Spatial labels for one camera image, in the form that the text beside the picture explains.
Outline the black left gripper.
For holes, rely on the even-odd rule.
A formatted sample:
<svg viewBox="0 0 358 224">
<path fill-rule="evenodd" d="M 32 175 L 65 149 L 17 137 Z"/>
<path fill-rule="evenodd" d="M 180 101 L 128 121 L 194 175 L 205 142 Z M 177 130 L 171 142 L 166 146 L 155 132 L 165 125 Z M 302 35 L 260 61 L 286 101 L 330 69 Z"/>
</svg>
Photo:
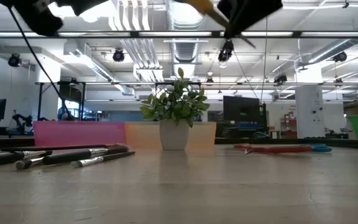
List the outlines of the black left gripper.
<svg viewBox="0 0 358 224">
<path fill-rule="evenodd" d="M 74 14 L 79 16 L 88 9 L 98 6 L 106 1 L 107 0 L 56 0 L 55 2 L 59 7 L 70 6 L 73 9 Z M 0 4 L 8 8 L 13 21 L 16 23 L 22 34 L 24 31 L 12 10 L 13 8 L 31 31 L 38 35 L 55 36 L 57 35 L 58 30 L 63 26 L 62 20 L 59 17 L 54 16 L 48 8 L 50 1 L 0 0 Z"/>
</svg>

